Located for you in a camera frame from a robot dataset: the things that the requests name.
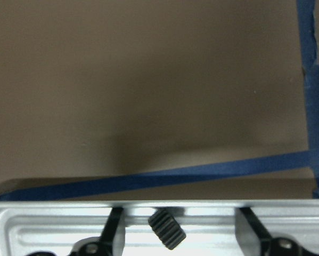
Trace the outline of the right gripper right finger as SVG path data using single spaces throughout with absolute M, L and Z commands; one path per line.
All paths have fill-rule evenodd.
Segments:
M 239 208 L 239 247 L 243 255 L 268 255 L 272 236 L 250 207 Z

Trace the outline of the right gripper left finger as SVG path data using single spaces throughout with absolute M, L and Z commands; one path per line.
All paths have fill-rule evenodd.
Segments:
M 124 209 L 112 208 L 99 238 L 99 255 L 122 255 L 124 251 Z

